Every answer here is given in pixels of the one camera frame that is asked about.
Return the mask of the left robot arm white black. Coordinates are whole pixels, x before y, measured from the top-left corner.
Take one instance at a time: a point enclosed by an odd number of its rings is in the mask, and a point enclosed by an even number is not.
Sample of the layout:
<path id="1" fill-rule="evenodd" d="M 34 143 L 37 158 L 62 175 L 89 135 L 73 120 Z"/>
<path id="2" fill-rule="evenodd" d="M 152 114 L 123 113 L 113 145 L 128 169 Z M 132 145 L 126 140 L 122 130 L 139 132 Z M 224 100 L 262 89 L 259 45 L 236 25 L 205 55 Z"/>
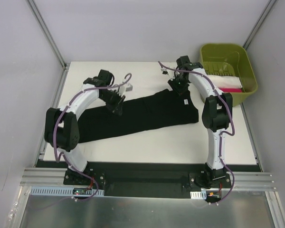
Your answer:
<path id="1" fill-rule="evenodd" d="M 78 146 L 78 119 L 97 99 L 104 101 L 111 113 L 120 116 L 131 78 L 132 74 L 128 73 L 122 83 L 115 85 L 114 75 L 107 70 L 100 70 L 98 76 L 87 78 L 65 105 L 49 108 L 46 112 L 44 139 L 53 147 L 56 162 L 63 158 L 68 168 L 76 171 L 74 178 L 81 185 L 90 181 L 91 173 L 86 170 L 87 159 Z"/>

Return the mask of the black t shirt blue logo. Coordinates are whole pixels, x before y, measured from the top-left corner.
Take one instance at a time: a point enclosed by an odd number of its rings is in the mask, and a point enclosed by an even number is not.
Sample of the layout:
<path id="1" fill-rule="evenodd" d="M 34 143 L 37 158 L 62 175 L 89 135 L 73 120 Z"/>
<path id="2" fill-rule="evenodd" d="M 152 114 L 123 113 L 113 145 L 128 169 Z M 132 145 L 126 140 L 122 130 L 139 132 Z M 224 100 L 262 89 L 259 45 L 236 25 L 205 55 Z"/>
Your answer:
<path id="1" fill-rule="evenodd" d="M 165 89 L 151 96 L 125 101 L 121 116 L 105 106 L 86 109 L 78 120 L 79 143 L 198 121 L 199 112 L 189 91 L 179 95 Z"/>

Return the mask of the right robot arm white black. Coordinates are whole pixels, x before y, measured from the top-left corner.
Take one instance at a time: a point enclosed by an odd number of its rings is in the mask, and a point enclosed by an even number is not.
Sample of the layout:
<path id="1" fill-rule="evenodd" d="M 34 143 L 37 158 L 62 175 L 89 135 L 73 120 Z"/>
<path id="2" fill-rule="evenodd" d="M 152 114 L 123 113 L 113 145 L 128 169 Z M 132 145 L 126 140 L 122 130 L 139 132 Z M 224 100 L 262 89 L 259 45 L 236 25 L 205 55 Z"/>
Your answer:
<path id="1" fill-rule="evenodd" d="M 175 69 L 168 68 L 168 84 L 179 95 L 188 91 L 193 84 L 204 100 L 202 123 L 208 132 L 208 158 L 205 170 L 194 179 L 202 188 L 216 187 L 227 176 L 225 163 L 225 135 L 233 136 L 235 127 L 232 120 L 233 97 L 224 93 L 211 81 L 201 63 L 192 63 L 188 56 L 176 60 Z"/>

